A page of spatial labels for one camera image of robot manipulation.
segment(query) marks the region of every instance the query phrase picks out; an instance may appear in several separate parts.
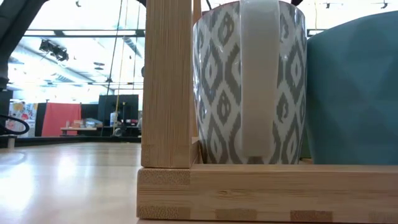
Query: wooden post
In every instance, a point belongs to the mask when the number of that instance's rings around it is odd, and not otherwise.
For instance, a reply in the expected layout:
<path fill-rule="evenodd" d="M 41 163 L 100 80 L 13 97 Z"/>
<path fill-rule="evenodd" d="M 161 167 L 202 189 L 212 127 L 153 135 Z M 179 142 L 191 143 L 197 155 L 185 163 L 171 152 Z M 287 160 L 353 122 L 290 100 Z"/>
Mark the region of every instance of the wooden post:
<path fill-rule="evenodd" d="M 193 0 L 148 0 L 141 164 L 189 168 L 192 137 Z"/>

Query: mug handle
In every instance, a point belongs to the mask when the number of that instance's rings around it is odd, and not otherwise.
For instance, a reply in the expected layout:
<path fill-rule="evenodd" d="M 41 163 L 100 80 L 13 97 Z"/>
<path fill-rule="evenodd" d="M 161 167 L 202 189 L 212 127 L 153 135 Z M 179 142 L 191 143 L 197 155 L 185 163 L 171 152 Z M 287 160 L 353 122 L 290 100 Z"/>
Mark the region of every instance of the mug handle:
<path fill-rule="evenodd" d="M 241 0 L 242 150 L 268 156 L 274 147 L 279 66 L 279 1 Z"/>

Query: wooden table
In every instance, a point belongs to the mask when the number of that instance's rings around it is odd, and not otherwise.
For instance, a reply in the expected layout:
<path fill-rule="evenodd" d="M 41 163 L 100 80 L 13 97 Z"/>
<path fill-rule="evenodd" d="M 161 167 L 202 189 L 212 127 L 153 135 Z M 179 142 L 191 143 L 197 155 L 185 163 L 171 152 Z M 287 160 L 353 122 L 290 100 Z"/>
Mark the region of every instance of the wooden table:
<path fill-rule="evenodd" d="M 61 128 L 62 135 L 67 135 L 68 131 L 96 131 L 97 128 Z"/>

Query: wooden stand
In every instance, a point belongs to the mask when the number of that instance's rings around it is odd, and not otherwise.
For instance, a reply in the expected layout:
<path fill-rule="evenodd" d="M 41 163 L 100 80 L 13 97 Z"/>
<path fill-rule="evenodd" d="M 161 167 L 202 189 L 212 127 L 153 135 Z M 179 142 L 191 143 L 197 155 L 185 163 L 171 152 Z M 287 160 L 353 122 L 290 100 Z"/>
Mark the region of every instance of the wooden stand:
<path fill-rule="evenodd" d="M 199 164 L 192 24 L 200 13 L 200 0 L 147 1 L 144 168 L 138 173 L 137 216 L 398 223 L 396 166 Z"/>

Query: patterned mug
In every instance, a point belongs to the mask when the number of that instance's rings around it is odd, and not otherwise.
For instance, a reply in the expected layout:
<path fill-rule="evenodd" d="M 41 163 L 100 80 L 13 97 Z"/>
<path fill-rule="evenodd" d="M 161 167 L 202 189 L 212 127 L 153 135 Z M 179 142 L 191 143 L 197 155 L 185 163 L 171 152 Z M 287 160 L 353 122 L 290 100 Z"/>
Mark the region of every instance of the patterned mug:
<path fill-rule="evenodd" d="M 297 164 L 307 81 L 305 18 L 278 0 L 241 0 L 193 28 L 194 95 L 209 164 Z"/>

